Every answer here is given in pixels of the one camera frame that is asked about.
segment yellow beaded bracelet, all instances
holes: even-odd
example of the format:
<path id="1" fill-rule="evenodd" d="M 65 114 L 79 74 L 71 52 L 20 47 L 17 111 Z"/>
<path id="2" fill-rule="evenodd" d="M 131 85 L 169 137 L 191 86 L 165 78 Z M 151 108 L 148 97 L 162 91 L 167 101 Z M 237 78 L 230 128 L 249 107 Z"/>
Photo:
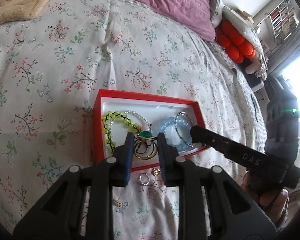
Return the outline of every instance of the yellow beaded bracelet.
<path id="1" fill-rule="evenodd" d="M 127 117 L 125 113 L 119 113 L 118 111 L 108 112 L 102 116 L 101 120 L 103 123 L 103 133 L 107 135 L 106 144 L 109 145 L 111 153 L 113 153 L 116 143 L 112 141 L 111 126 L 115 120 L 122 119 L 124 123 L 141 133 L 141 127 L 137 123 L 133 123 L 131 119 Z"/>

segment blue beaded bracelet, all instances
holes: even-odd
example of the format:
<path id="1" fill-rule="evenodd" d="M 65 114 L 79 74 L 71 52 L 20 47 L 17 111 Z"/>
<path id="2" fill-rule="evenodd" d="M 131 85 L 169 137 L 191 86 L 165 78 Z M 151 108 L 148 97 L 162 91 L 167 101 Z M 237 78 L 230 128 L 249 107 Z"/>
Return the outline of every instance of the blue beaded bracelet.
<path id="1" fill-rule="evenodd" d="M 191 123 L 191 120 L 188 119 L 189 121 L 187 120 L 184 120 L 184 119 L 179 119 L 178 118 L 178 115 L 176 118 L 170 116 L 168 117 L 167 119 L 165 119 L 161 124 L 158 125 L 158 128 L 154 128 L 154 131 L 155 131 L 155 134 L 158 134 L 158 133 L 161 133 L 163 132 L 165 134 L 165 129 L 170 126 L 170 125 L 175 125 L 175 127 L 188 127 L 188 130 L 190 131 L 191 127 L 192 127 L 192 123 Z M 180 133 L 178 132 L 178 130 L 176 129 L 177 131 L 177 134 L 179 136 L 179 138 L 181 140 L 183 140 L 184 142 L 183 143 L 179 143 L 179 144 L 176 144 L 176 145 L 173 145 L 173 144 L 169 144 L 169 139 L 166 138 L 167 140 L 167 143 L 173 147 L 175 147 L 178 152 L 183 152 L 183 151 L 186 151 L 186 150 L 189 150 L 189 148 L 192 148 L 193 147 L 193 144 L 192 143 L 188 143 L 188 141 L 191 141 L 191 136 L 190 136 L 190 133 L 188 135 L 188 137 L 186 138 L 182 138 Z"/>

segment human hand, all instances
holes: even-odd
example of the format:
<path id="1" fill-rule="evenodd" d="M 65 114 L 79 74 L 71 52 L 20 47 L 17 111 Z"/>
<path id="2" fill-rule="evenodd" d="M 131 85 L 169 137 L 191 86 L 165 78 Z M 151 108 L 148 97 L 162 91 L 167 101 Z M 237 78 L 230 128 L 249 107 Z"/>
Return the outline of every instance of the human hand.
<path id="1" fill-rule="evenodd" d="M 258 194 L 251 190 L 249 185 L 251 184 L 251 174 L 247 172 L 243 176 L 243 183 L 241 184 L 241 188 L 249 194 L 249 196 L 263 209 L 266 210 L 266 214 L 268 217 L 272 220 L 272 222 L 277 222 L 279 218 L 282 215 L 282 211 L 285 207 L 285 204 L 288 199 L 288 191 L 286 189 L 281 190 L 279 193 L 278 189 L 270 190 L 266 193 L 263 193 L 261 197 L 258 196 Z M 267 210 L 267 206 L 270 205 L 270 203 L 274 200 L 274 198 L 277 197 L 277 199 L 272 204 L 272 207 Z"/>

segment bed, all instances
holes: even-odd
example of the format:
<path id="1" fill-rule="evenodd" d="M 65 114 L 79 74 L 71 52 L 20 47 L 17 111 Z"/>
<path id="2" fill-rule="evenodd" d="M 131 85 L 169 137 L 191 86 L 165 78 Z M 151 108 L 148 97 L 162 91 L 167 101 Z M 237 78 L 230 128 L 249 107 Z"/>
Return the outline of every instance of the bed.
<path id="1" fill-rule="evenodd" d="M 35 19 L 0 25 L 0 222 L 10 233 L 66 169 L 92 165 L 99 89 L 197 100 L 208 129 L 264 149 L 259 105 L 217 43 L 134 0 L 50 0 Z M 238 183 L 245 173 L 213 149 L 192 160 Z M 113 198 L 115 239 L 177 238 L 178 188 L 151 170 Z"/>

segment white pillow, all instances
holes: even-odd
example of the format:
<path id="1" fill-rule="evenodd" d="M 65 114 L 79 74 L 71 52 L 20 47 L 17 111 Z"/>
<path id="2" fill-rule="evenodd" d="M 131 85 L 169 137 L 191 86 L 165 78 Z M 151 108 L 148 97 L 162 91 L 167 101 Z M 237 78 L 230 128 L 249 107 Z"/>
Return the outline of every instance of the white pillow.
<path id="1" fill-rule="evenodd" d="M 248 25 L 247 22 L 245 22 L 245 20 L 243 20 L 235 12 L 232 12 L 231 9 L 227 6 L 223 8 L 222 15 L 224 19 L 231 22 L 232 25 L 237 29 L 237 31 L 252 44 L 252 46 L 259 54 L 263 55 L 262 45 L 257 33 L 251 26 Z"/>
<path id="2" fill-rule="evenodd" d="M 217 28 L 222 20 L 222 8 L 221 0 L 210 0 L 210 19 L 214 28 Z"/>

